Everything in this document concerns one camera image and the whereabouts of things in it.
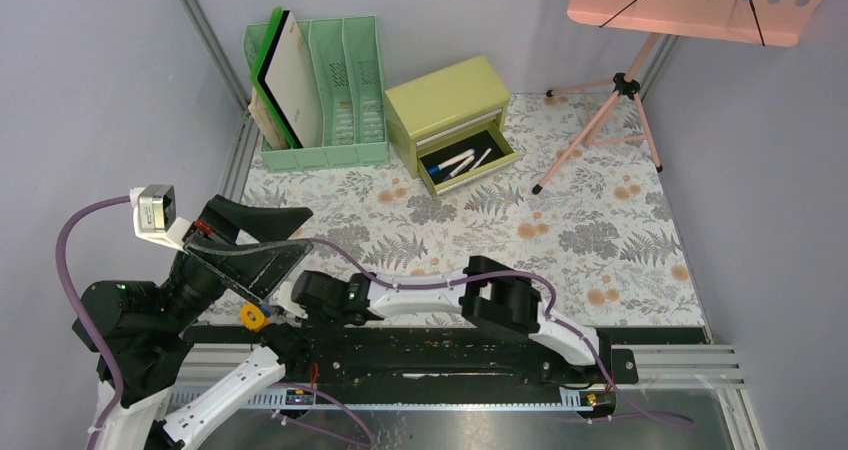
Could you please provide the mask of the green clip file folder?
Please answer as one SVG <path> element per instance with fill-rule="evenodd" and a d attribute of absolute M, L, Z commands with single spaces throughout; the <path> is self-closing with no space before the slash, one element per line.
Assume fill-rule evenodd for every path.
<path fill-rule="evenodd" d="M 272 10 L 270 19 L 256 47 L 254 63 L 251 65 L 251 81 L 259 99 L 268 111 L 269 119 L 277 129 L 277 140 L 283 140 L 289 149 L 300 149 L 302 143 L 282 109 L 269 80 L 272 60 L 276 54 L 290 11 L 283 7 Z"/>

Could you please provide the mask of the slim blue white pen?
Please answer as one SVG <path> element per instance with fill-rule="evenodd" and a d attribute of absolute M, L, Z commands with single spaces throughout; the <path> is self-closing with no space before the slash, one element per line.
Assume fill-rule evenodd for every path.
<path fill-rule="evenodd" d="M 486 149 L 486 150 L 485 150 L 485 151 L 484 151 L 484 152 L 483 152 L 483 153 L 482 153 L 482 154 L 481 154 L 481 155 L 480 155 L 480 156 L 479 156 L 479 157 L 478 157 L 478 158 L 477 158 L 477 159 L 473 162 L 473 164 L 469 167 L 468 171 L 469 171 L 469 172 L 471 172 L 471 171 L 473 171 L 473 170 L 477 169 L 479 166 L 481 166 L 481 164 L 482 164 L 482 163 L 486 160 L 486 158 L 489 156 L 489 154 L 491 153 L 491 151 L 492 151 L 492 148 L 491 148 L 491 147 L 487 148 L 487 149 Z"/>

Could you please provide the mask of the white blue marker pen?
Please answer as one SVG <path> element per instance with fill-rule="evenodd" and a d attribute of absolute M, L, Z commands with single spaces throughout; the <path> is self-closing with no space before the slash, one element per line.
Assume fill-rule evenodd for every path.
<path fill-rule="evenodd" d="M 463 171 L 464 171 L 464 170 L 465 170 L 465 169 L 466 169 L 469 165 L 471 165 L 474 161 L 475 161 L 475 157 L 474 157 L 474 156 L 469 156 L 469 157 L 465 158 L 465 159 L 464 159 L 464 160 L 462 160 L 460 163 L 458 163 L 458 164 L 457 164 L 457 165 L 456 165 L 456 166 L 455 166 L 455 167 L 454 167 L 454 168 L 453 168 L 453 169 L 452 169 L 452 170 L 451 170 L 451 171 L 450 171 L 450 172 L 449 172 L 449 173 L 445 176 L 445 178 L 442 180 L 442 182 L 447 182 L 447 181 L 449 181 L 449 180 L 451 180 L 451 179 L 455 178 L 455 177 L 456 177 L 456 176 L 458 176 L 460 173 L 462 173 L 462 172 L 463 172 Z"/>

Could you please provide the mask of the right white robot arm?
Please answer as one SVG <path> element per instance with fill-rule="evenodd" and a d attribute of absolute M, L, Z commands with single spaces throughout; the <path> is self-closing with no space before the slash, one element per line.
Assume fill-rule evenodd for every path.
<path fill-rule="evenodd" d="M 401 276 L 359 270 L 342 281 L 304 271 L 290 299 L 308 317 L 338 325 L 363 325 L 417 313 L 461 316 L 485 334 L 532 341 L 559 355 L 583 380 L 610 384 L 613 357 L 600 333 L 560 313 L 545 278 L 483 256 L 445 274 Z"/>

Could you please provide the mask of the yellow-green drawer cabinet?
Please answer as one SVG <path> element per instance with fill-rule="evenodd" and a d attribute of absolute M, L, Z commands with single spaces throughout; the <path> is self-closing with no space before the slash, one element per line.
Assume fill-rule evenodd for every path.
<path fill-rule="evenodd" d="M 504 136 L 511 94 L 488 59 L 479 55 L 385 91 L 388 141 L 408 173 L 432 196 L 441 196 L 520 158 Z M 475 160 L 492 151 L 477 169 L 469 165 L 442 182 L 458 164 L 437 174 L 427 169 L 468 149 Z"/>

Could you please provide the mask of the white perforated board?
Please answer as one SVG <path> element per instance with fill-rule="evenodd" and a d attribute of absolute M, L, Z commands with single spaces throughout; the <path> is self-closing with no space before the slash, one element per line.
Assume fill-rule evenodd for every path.
<path fill-rule="evenodd" d="M 272 60 L 269 80 L 302 148 L 321 146 L 324 114 L 313 62 L 291 11 Z"/>

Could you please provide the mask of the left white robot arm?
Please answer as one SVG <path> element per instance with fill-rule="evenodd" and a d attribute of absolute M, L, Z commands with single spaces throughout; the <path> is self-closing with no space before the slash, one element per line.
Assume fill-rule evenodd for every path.
<path fill-rule="evenodd" d="M 176 253 L 163 283 L 105 280 L 76 291 L 66 249 L 79 214 L 62 227 L 55 248 L 77 315 L 74 332 L 100 356 L 88 447 L 194 449 L 263 388 L 309 371 L 306 341 L 288 324 L 263 324 L 260 345 L 244 363 L 188 406 L 160 414 L 192 347 L 186 329 L 227 291 L 261 309 L 311 251 L 311 242 L 294 236 L 311 211 L 248 207 L 218 195 L 190 221 L 177 216 L 168 185 L 135 188 L 126 202 L 135 234 Z"/>

